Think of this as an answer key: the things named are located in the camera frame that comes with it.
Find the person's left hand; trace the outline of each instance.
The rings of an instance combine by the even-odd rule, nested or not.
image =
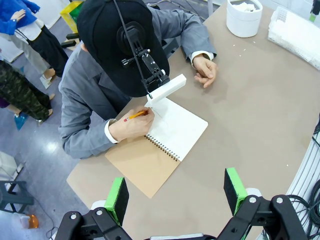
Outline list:
[[[215,81],[218,71],[217,64],[199,54],[193,58],[193,66],[198,71],[194,79],[203,84],[204,88],[207,88]]]

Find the gray jacket sleeve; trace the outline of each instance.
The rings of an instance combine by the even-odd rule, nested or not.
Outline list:
[[[106,122],[90,126],[92,110],[69,89],[62,94],[60,138],[64,151],[73,158],[88,158],[114,146],[105,135]]]
[[[153,15],[153,26],[161,34],[161,39],[181,36],[181,47],[188,57],[196,51],[217,52],[209,40],[208,29],[196,15],[182,10],[157,10],[149,7]]]

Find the camouflage pants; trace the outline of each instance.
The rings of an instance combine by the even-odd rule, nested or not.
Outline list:
[[[49,96],[33,86],[21,73],[0,60],[0,97],[36,120],[48,118]]]

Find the white shirt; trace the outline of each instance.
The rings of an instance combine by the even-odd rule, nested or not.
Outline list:
[[[26,26],[19,27],[15,30],[14,35],[16,35],[22,41],[27,43],[25,36],[30,40],[35,40],[41,33],[41,29],[44,26],[44,22],[36,19],[33,23],[30,23]]]
[[[195,56],[198,56],[199,54],[205,54],[205,55],[207,56],[206,58],[210,59],[210,61],[212,61],[212,60],[215,58],[215,56],[214,56],[214,54],[213,54],[212,52],[207,52],[207,51],[195,51],[195,52],[193,52],[192,54],[190,54],[190,55],[188,56],[189,59],[190,59],[190,61],[191,61],[192,67],[194,67],[194,58],[195,58]],[[109,120],[106,122],[105,127],[104,127],[104,133],[105,133],[106,137],[107,137],[107,138],[109,139],[109,141],[112,142],[113,144],[117,144],[117,143],[119,143],[119,142],[112,137],[112,135],[111,135],[111,133],[110,133],[110,131],[109,131],[109,126],[110,126],[111,124],[114,124],[116,121],[117,121],[116,119],[109,119]]]

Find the orange object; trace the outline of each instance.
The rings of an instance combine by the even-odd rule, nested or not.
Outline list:
[[[39,221],[36,215],[27,214],[30,217],[29,219],[29,229],[37,229],[39,227]]]
[[[124,119],[124,121],[127,122],[127,121],[129,121],[130,119],[134,119],[134,118],[136,118],[136,117],[138,117],[138,116],[140,116],[140,115],[142,115],[142,114],[145,114],[145,113],[146,113],[146,111],[140,111],[140,112],[138,112],[138,113],[135,114],[135,115],[132,115],[132,116],[130,116],[130,117],[127,117],[126,119]]]

